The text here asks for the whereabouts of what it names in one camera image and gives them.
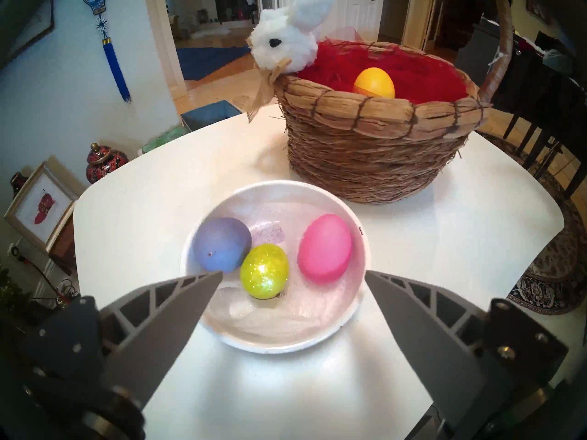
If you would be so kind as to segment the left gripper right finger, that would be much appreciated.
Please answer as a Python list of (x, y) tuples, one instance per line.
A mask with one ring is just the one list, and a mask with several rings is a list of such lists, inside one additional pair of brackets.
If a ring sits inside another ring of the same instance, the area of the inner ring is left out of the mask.
[(489, 422), (519, 393), (549, 384), (568, 354), (508, 299), (482, 310), (448, 289), (374, 270), (365, 282), (447, 422)]

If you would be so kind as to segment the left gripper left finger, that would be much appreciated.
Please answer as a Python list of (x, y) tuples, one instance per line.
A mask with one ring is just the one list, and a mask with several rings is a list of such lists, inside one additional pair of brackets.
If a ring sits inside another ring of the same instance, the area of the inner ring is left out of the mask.
[(23, 354), (43, 372), (29, 387), (87, 408), (118, 397), (117, 388), (145, 406), (222, 280), (212, 272), (153, 283), (101, 310), (79, 297), (25, 336)]

